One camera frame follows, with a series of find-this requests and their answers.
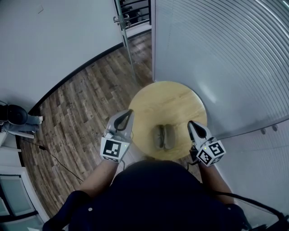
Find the floor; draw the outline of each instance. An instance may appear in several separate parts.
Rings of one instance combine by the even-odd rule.
[[[127,109],[134,95],[153,82],[151,33],[132,38],[129,44],[137,83],[131,78],[128,55],[122,47],[80,71],[39,108],[45,120],[33,142],[48,148],[81,179],[101,162],[100,141],[110,116]],[[20,146],[38,198],[52,217],[81,182],[46,151],[24,141]],[[127,166],[144,158],[132,145],[124,162]],[[184,166],[187,161],[189,157],[177,160]],[[122,169],[120,164],[117,173]],[[191,166],[190,172],[200,179],[196,166]]]
[[[146,22],[146,23],[143,23],[141,25],[137,25],[137,26],[128,28],[126,30],[126,35],[129,38],[129,37],[134,36],[134,35],[142,32],[142,31],[150,30],[151,28],[152,28],[152,26],[149,24],[149,22]]]

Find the wooden stool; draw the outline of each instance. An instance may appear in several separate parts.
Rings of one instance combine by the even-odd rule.
[[[176,160],[190,154],[188,121],[198,121],[207,126],[202,101],[180,83],[152,83],[135,95],[129,108],[135,112],[133,142],[142,152],[160,160]],[[176,145],[173,149],[159,150],[154,145],[153,128],[166,124],[174,127]]]

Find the metal railing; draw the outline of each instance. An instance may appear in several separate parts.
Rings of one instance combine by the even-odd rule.
[[[131,7],[131,9],[127,9],[127,6],[132,5],[134,3],[137,3],[137,2],[142,2],[142,1],[147,1],[148,5],[147,6],[142,6],[142,7],[139,7],[139,8]],[[146,9],[146,8],[149,9],[148,13],[146,13],[146,14],[138,14],[138,13],[141,13],[141,11],[140,11],[141,9]],[[137,1],[130,2],[130,3],[124,3],[124,4],[121,5],[121,9],[122,9],[122,14],[126,15],[125,18],[127,18],[127,15],[128,16],[132,16],[132,17],[128,17],[127,19],[125,19],[125,21],[128,22],[127,26],[126,26],[126,29],[131,28],[131,27],[135,27],[135,26],[138,26],[140,24],[147,23],[147,22],[149,22],[149,24],[151,25],[151,4],[150,4],[150,0],[137,0]],[[149,15],[149,19],[144,19],[144,20],[135,22],[135,19],[147,16],[147,15]]]

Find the door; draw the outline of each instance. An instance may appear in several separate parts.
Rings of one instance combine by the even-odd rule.
[[[0,230],[24,231],[42,225],[21,176],[0,175]]]
[[[131,51],[130,51],[130,48],[129,48],[127,34],[126,34],[126,20],[127,20],[127,18],[123,17],[123,14],[122,14],[122,11],[121,11],[120,0],[115,0],[115,4],[116,4],[118,18],[114,17],[113,21],[120,26],[121,35],[122,35],[122,39],[123,39],[122,40],[123,41],[123,45],[125,46],[125,48],[127,50],[127,53],[128,53],[128,56],[129,56],[129,61],[131,63],[132,77],[136,81],[135,69],[134,69],[132,58],[131,58]]]

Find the gray object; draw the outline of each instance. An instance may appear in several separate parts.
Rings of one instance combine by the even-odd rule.
[[[191,151],[196,151],[196,157],[207,167],[217,163],[226,153],[222,142],[212,136],[206,126],[189,121],[188,130],[193,144]]]
[[[263,135],[265,135],[265,134],[266,134],[266,129],[265,129],[265,128],[261,129],[261,133],[262,133]]]
[[[154,145],[157,149],[172,149],[176,144],[175,131],[172,125],[157,125],[153,130]]]
[[[134,112],[131,109],[112,116],[101,138],[100,155],[108,161],[120,163],[132,143]]]
[[[272,126],[272,129],[273,129],[273,131],[275,131],[275,132],[278,131],[278,125],[273,125],[273,126]]]

